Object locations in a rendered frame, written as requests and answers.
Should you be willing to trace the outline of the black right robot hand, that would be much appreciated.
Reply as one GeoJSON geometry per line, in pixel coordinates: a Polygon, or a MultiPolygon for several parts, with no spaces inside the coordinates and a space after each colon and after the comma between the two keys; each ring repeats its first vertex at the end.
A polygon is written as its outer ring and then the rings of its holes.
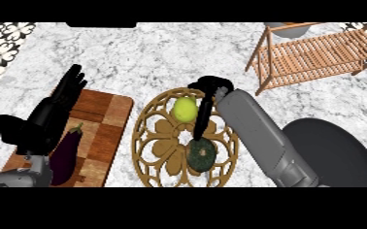
{"type": "Polygon", "coordinates": [[[200,104],[194,128],[194,140],[199,141],[208,130],[214,102],[219,101],[227,94],[234,91],[234,84],[230,80],[221,77],[203,76],[188,85],[188,87],[191,89],[199,89],[206,95],[200,104]]]}

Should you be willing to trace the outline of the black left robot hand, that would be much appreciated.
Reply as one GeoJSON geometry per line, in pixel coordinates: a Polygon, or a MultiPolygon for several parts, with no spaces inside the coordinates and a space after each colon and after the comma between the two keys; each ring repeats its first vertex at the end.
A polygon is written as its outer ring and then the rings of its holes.
{"type": "Polygon", "coordinates": [[[80,70],[82,66],[73,64],[52,95],[40,101],[27,120],[0,114],[0,138],[18,147],[18,155],[48,155],[60,143],[70,111],[88,84],[80,70]]]}

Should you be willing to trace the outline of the green pear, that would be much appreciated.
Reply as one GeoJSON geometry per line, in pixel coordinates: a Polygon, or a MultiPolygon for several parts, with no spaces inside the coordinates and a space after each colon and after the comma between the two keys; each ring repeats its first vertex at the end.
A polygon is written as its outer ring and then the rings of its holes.
{"type": "Polygon", "coordinates": [[[190,97],[181,97],[175,101],[174,115],[181,122],[191,122],[199,115],[197,102],[190,97]]]}

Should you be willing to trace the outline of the gold openwork round placemat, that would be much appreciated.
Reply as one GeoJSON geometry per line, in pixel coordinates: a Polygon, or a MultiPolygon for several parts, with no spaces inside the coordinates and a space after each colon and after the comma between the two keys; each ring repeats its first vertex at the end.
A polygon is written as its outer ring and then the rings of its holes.
{"type": "Polygon", "coordinates": [[[212,107],[205,137],[215,146],[216,159],[211,169],[199,173],[188,165],[188,146],[196,122],[179,122],[174,104],[181,97],[194,97],[202,104],[205,93],[187,87],[169,89],[150,102],[135,123],[132,162],[141,182],[148,187],[224,186],[239,159],[239,136],[212,107]]]}

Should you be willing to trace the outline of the wooden tiered shelf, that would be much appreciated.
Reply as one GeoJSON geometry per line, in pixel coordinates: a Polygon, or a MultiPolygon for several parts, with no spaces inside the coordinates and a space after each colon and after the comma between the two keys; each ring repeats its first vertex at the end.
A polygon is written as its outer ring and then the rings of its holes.
{"type": "Polygon", "coordinates": [[[316,22],[265,27],[246,70],[253,67],[259,88],[310,82],[341,74],[354,76],[367,69],[367,28],[288,43],[273,43],[273,33],[316,25],[316,22]]]}

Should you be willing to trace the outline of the wooden checkered cutting board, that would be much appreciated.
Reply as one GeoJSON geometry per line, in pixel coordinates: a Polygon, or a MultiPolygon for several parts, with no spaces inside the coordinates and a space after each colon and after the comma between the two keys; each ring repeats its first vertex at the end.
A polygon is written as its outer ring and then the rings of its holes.
{"type": "MultiPolygon", "coordinates": [[[[66,131],[83,123],[76,167],[63,187],[103,187],[113,166],[116,151],[134,107],[128,96],[83,89],[69,117],[66,131]]],[[[32,166],[29,155],[12,154],[0,170],[32,166]]]]}

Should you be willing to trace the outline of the dark purple eggplant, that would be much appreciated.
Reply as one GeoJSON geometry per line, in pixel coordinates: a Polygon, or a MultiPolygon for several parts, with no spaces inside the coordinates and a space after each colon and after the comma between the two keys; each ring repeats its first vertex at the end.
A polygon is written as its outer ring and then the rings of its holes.
{"type": "Polygon", "coordinates": [[[64,184],[70,180],[70,177],[73,175],[76,167],[77,147],[83,136],[82,125],[83,123],[79,123],[79,125],[70,129],[51,156],[49,163],[51,170],[54,172],[54,185],[64,184]]]}

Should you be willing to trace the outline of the dark green avocado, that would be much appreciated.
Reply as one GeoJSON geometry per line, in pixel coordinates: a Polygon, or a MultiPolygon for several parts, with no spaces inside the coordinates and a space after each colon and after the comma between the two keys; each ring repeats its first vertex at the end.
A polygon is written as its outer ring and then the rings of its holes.
{"type": "Polygon", "coordinates": [[[199,173],[208,172],[216,159],[216,149],[209,139],[191,140],[188,145],[188,165],[199,173]]]}

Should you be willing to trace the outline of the dark grey round plate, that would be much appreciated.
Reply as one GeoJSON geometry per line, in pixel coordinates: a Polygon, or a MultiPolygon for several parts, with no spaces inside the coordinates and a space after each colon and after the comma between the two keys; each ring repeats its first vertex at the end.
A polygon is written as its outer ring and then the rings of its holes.
{"type": "Polygon", "coordinates": [[[325,185],[367,187],[367,147],[341,126],[302,118],[283,131],[325,185]]]}

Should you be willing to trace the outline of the grey bowl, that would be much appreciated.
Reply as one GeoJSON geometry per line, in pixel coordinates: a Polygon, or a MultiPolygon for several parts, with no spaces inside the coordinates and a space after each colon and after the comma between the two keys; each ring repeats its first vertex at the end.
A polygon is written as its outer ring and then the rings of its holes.
{"type": "MultiPolygon", "coordinates": [[[[285,22],[265,22],[264,25],[270,26],[271,28],[276,28],[276,27],[286,26],[286,23],[285,22]]],[[[310,27],[304,26],[304,27],[298,27],[292,29],[279,30],[274,32],[274,35],[277,35],[282,38],[295,39],[295,38],[299,38],[307,33],[308,29],[310,27]]]]}

